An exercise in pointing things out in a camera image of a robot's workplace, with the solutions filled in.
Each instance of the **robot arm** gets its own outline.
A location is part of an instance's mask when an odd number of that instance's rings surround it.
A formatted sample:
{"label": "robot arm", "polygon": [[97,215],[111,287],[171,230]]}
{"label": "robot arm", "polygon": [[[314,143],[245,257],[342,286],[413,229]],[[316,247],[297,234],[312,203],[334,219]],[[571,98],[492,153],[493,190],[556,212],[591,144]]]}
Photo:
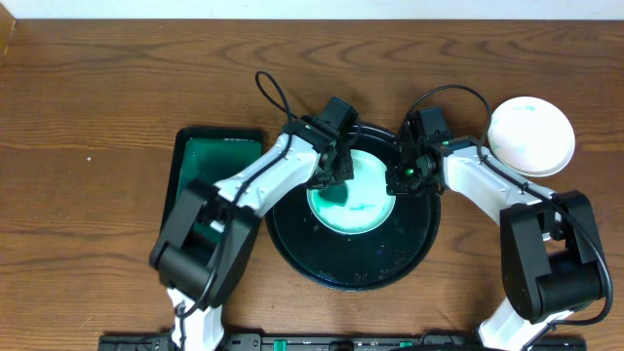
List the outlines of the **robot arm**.
{"label": "robot arm", "polygon": [[[438,107],[411,115],[398,135],[402,161],[387,174],[388,192],[419,195],[445,189],[461,193],[500,225],[501,268],[507,298],[479,327],[484,346],[519,351],[561,320],[605,296],[598,260],[574,228],[538,198],[481,161],[477,141],[454,138]],[[489,155],[486,148],[484,155]],[[493,157],[498,170],[552,199],[579,220],[602,253],[589,200],[577,191],[557,194],[516,174]],[[543,242],[565,240],[548,255]]]}
{"label": "robot arm", "polygon": [[[275,145],[243,171],[213,186],[193,180],[181,192],[149,258],[174,306],[198,302],[195,312],[175,319],[175,344],[187,350],[216,348],[223,338],[221,305],[245,271],[261,218],[300,184],[325,188],[353,177],[346,137],[357,119],[350,105],[333,97],[320,115],[288,123]],[[252,176],[256,178],[234,204]],[[228,222],[229,234],[222,240],[198,230],[223,233]]]}

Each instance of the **wooden table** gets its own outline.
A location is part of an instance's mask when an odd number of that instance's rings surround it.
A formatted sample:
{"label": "wooden table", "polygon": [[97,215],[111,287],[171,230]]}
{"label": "wooden table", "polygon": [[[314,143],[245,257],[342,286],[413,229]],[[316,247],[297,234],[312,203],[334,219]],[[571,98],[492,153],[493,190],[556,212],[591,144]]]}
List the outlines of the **wooden table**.
{"label": "wooden table", "polygon": [[[21,20],[0,76],[0,349],[95,350],[103,333],[171,326],[147,256],[176,132],[261,127],[271,144],[284,116],[258,92],[260,68],[298,113],[336,95],[393,130],[415,98],[448,83],[473,87],[494,106],[517,96],[555,103],[574,127],[576,152],[539,182],[589,196],[616,287],[605,322],[559,332],[584,335],[592,350],[624,347],[624,23]],[[473,97],[447,92],[431,103],[444,107],[457,135],[481,133],[486,116]],[[301,277],[262,226],[226,326],[476,327],[503,298],[499,231],[457,194],[442,206],[427,258],[374,292],[335,292]]]}

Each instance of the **black cable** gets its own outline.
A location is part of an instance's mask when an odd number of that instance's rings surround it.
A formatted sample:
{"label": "black cable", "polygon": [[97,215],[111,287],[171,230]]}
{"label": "black cable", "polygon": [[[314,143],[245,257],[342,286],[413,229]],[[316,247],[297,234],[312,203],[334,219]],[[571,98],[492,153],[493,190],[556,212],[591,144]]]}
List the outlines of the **black cable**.
{"label": "black cable", "polygon": [[427,97],[431,96],[432,94],[435,94],[439,91],[445,90],[445,89],[461,89],[461,90],[465,90],[471,94],[473,94],[475,97],[477,97],[484,105],[484,107],[486,108],[487,111],[487,126],[486,129],[484,130],[484,133],[481,135],[481,138],[479,138],[479,143],[477,145],[477,154],[479,155],[479,159],[481,160],[481,162],[483,162],[484,164],[486,164],[486,166],[488,166],[491,170],[493,170],[495,173],[497,173],[499,176],[502,176],[503,178],[505,178],[507,181],[511,182],[512,184],[518,186],[519,188],[521,188],[523,191],[525,191],[526,193],[534,196],[535,198],[541,200],[546,206],[550,207],[553,211],[555,211],[556,213],[558,213],[559,215],[561,215],[562,219],[565,220],[567,223],[569,223],[576,231],[578,234],[580,234],[581,238],[583,238],[583,240],[585,240],[585,242],[590,246],[590,249],[592,250],[592,252],[594,253],[594,255],[597,258],[599,267],[601,269],[601,271],[603,271],[604,273],[604,283],[606,285],[606,291],[604,292],[604,307],[603,310],[594,318],[590,318],[587,320],[558,320],[558,321],[553,321],[550,322],[548,324],[548,328],[553,329],[555,326],[559,326],[559,325],[567,325],[567,326],[589,326],[589,325],[593,325],[596,324],[600,321],[602,321],[604,318],[606,318],[606,316],[608,315],[609,311],[611,310],[611,306],[613,305],[613,282],[611,280],[611,275],[608,271],[608,267],[606,266],[606,262],[605,262],[605,258],[603,256],[603,254],[598,250],[598,246],[596,245],[596,243],[594,243],[594,241],[592,240],[592,238],[589,236],[589,234],[587,234],[587,232],[585,231],[585,229],[583,228],[583,226],[573,217],[571,216],[569,213],[567,213],[564,209],[561,208],[561,206],[557,205],[554,201],[552,201],[551,199],[545,197],[544,195],[538,193],[537,191],[531,189],[529,187],[529,183],[520,183],[519,181],[515,180],[513,177],[511,177],[510,175],[507,175],[506,173],[504,173],[503,171],[499,170],[498,168],[496,168],[489,160],[488,160],[488,156],[483,154],[483,146],[484,146],[484,142],[486,141],[486,137],[488,137],[488,131],[489,131],[489,127],[491,126],[491,107],[489,106],[489,103],[486,101],[486,99],[479,94],[477,91],[462,86],[462,85],[456,85],[456,84],[452,84],[452,85],[445,85],[442,87],[438,87],[436,89],[433,89],[427,93],[425,93],[422,97],[420,97],[415,103],[413,103],[411,105],[411,107],[408,110],[408,113],[406,114],[406,119],[408,119],[412,112],[415,110],[415,108]]}
{"label": "black cable", "polygon": [[[129,342],[129,343],[135,343],[136,344],[135,345],[135,351],[139,351],[138,350],[139,346],[143,346],[145,351],[150,351],[150,350],[152,350],[152,346],[154,345],[154,341],[153,340],[154,339],[159,339],[160,337],[161,337],[160,335],[150,335],[150,336],[142,337],[141,339],[139,339],[136,342]],[[146,345],[146,344],[142,343],[142,342],[145,342],[145,341],[150,340],[150,339],[152,341],[149,343],[149,345]]]}
{"label": "black cable", "polygon": [[427,336],[432,332],[433,330],[429,330],[424,332],[421,336],[420,336],[420,344],[424,345],[425,344],[425,339],[427,338]]}
{"label": "black cable", "polygon": [[[277,90],[278,94],[280,95],[280,98],[282,99],[282,102],[284,104],[284,107],[282,107],[282,105],[280,105],[279,103],[277,103],[273,98],[271,98],[266,91],[264,90],[264,88],[262,88],[262,84],[260,83],[260,76],[263,75],[266,78],[268,78],[271,83],[273,84],[273,86],[275,87],[275,90]],[[278,107],[280,110],[284,111],[286,113],[286,117],[288,119],[288,122],[291,123],[293,121],[294,118],[296,118],[296,116],[294,114],[291,113],[291,107],[289,106],[289,102],[286,99],[286,96],[284,95],[284,92],[282,91],[282,88],[280,87],[280,85],[277,83],[277,81],[275,80],[275,78],[273,78],[273,76],[266,71],[258,71],[255,73],[255,83],[257,84],[257,87],[260,89],[260,92],[264,95],[265,98],[267,98],[269,100],[269,102],[271,102],[273,105],[275,105],[276,107]],[[282,158],[284,158],[288,152],[289,149],[291,148],[291,144],[293,143],[293,134],[289,133],[289,138],[286,142],[286,147],[284,147],[284,150],[282,150],[282,152],[273,160],[271,160],[271,162],[269,162],[268,164],[266,164],[264,167],[262,167],[261,169],[259,169],[257,172],[255,172],[253,175],[251,175],[247,180],[243,181],[243,183],[241,183],[241,187],[239,188],[238,192],[236,193],[236,195],[234,196],[234,200],[232,201],[232,212],[229,216],[229,218],[227,219],[225,226],[223,228],[223,234],[221,235],[221,240],[219,245],[217,246],[216,249],[216,253],[214,254],[214,260],[213,260],[213,266],[212,267],[208,267],[209,270],[212,272],[210,278],[208,279],[208,282],[206,283],[206,285],[204,286],[204,290],[202,291],[202,293],[200,294],[199,298],[197,298],[195,300],[195,302],[193,303],[193,305],[186,311],[184,311],[184,304],[183,302],[181,304],[179,304],[176,308],[175,308],[175,315],[179,318],[179,324],[180,324],[180,328],[181,328],[181,337],[180,337],[180,350],[184,350],[184,339],[186,338],[186,336],[184,335],[184,327],[183,327],[183,323],[184,323],[184,319],[188,316],[190,316],[191,314],[193,314],[193,312],[195,312],[199,306],[203,303],[204,299],[206,299],[206,297],[208,297],[208,294],[215,282],[216,279],[216,272],[218,271],[218,268],[221,264],[221,261],[223,259],[223,253],[225,251],[225,244],[227,241],[227,238],[229,236],[229,232],[232,226],[232,221],[234,219],[234,212],[236,211],[236,205],[238,204],[238,201],[241,199],[241,197],[243,196],[243,194],[245,194],[245,191],[250,187],[250,185],[252,184],[252,182],[258,178],[260,175],[262,175],[264,172],[266,172],[266,170],[270,169],[271,167],[273,167],[276,163],[278,163]]]}
{"label": "black cable", "polygon": [[351,137],[344,143],[344,148],[347,150],[350,150],[356,141],[358,141],[358,138],[362,135],[362,120],[360,119],[360,116],[356,118],[356,121],[358,122],[358,129],[355,132],[355,136]]}
{"label": "black cable", "polygon": [[[255,84],[257,85],[257,88],[260,89],[260,92],[262,93],[262,95],[267,100],[269,100],[269,102],[271,102],[271,104],[273,104],[273,106],[279,108],[282,112],[288,113],[294,119],[298,118],[294,113],[290,112],[290,109],[287,107],[287,103],[286,102],[284,102],[284,106],[282,106],[276,100],[274,100],[273,97],[271,97],[270,95],[268,95],[268,93],[266,93],[266,91],[262,87],[262,84],[260,83],[260,75],[265,75],[266,77],[271,77],[271,74],[266,72],[266,71],[258,71],[258,72],[255,73]],[[271,80],[271,83],[273,83],[273,85],[275,86],[276,90],[280,94],[280,97],[282,97],[284,95],[284,93],[280,93],[281,89],[278,89],[279,86],[275,82],[275,79],[273,79],[273,77],[271,77],[269,79]]]}

